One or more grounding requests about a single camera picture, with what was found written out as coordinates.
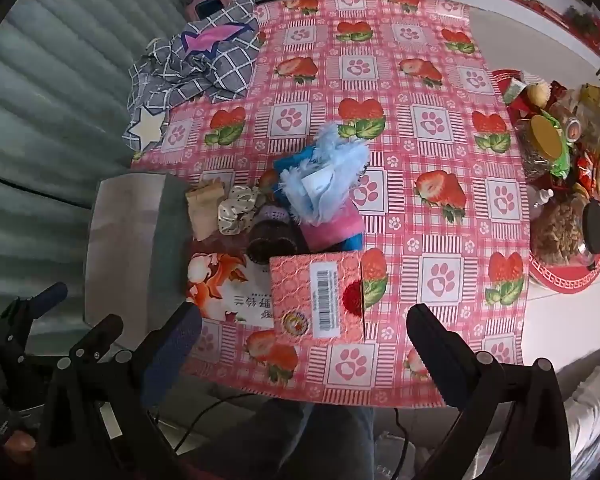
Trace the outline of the person left hand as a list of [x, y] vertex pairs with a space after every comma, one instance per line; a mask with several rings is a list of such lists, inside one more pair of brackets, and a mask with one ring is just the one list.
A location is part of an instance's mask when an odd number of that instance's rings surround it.
[[34, 459], [35, 449], [35, 438], [21, 430], [16, 430], [3, 445], [6, 455], [17, 464], [30, 463]]

